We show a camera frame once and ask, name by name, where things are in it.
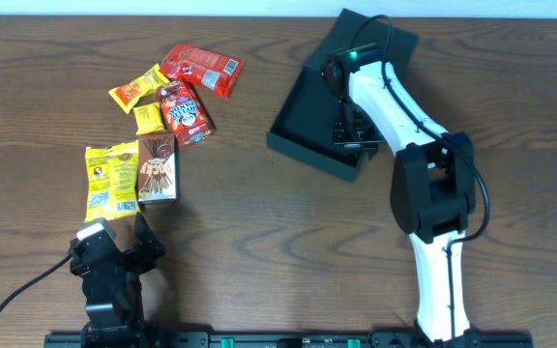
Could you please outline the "black gift box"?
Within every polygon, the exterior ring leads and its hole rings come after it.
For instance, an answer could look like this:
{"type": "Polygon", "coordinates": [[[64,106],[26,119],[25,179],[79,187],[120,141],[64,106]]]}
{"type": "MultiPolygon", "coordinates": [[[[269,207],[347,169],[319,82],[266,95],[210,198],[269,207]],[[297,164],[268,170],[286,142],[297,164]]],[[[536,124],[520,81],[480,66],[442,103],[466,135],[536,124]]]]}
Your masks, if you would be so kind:
{"type": "Polygon", "coordinates": [[[341,150],[334,144],[335,122],[340,120],[341,109],[320,70],[329,52],[348,48],[352,40],[357,45],[385,45],[388,26],[375,21],[361,29],[365,21],[362,14],[341,11],[330,32],[303,64],[267,133],[270,149],[350,182],[357,178],[366,153],[341,150]]]}

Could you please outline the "brown Pocky box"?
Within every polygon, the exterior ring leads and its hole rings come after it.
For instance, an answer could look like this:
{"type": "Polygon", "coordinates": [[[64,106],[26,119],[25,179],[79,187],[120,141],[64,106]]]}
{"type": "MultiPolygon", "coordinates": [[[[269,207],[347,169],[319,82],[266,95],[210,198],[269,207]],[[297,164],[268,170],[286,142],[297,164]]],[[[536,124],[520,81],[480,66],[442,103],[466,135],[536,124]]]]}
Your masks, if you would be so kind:
{"type": "Polygon", "coordinates": [[[137,199],[141,204],[177,201],[178,161],[172,133],[152,133],[138,138],[137,199]]]}

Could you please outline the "yellow snack bag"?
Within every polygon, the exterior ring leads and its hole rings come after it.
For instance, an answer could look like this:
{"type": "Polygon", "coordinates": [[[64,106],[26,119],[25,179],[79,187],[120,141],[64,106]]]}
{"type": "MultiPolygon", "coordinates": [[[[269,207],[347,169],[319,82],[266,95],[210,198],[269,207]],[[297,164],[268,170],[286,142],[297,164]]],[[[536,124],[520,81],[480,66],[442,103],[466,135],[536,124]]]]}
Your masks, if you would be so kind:
{"type": "Polygon", "coordinates": [[[138,142],[85,149],[88,195],[85,221],[133,216],[137,203],[138,142]]]}

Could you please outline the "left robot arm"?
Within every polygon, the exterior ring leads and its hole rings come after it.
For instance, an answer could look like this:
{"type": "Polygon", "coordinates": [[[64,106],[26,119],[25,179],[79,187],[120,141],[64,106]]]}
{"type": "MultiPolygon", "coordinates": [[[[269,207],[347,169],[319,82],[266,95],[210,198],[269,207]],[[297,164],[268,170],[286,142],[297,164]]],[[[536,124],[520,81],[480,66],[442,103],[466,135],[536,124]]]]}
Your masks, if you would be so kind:
{"type": "Polygon", "coordinates": [[[162,347],[165,338],[144,318],[140,276],[155,269],[164,245],[141,213],[135,215],[137,243],[125,250],[100,217],[86,223],[71,240],[70,272],[82,278],[88,324],[81,330],[82,347],[162,347]]]}

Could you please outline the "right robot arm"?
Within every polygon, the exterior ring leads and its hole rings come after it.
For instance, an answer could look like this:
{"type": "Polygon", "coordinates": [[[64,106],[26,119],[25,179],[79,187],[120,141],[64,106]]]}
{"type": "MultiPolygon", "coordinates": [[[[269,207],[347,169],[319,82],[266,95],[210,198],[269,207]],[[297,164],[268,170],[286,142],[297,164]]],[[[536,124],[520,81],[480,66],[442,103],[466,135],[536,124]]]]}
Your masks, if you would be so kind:
{"type": "Polygon", "coordinates": [[[457,242],[475,208],[471,141],[426,115],[375,43],[329,53],[320,72],[340,106],[335,146],[373,154],[386,143],[393,152],[391,210],[414,249],[417,327],[429,344],[451,346],[470,327],[457,242]]]}

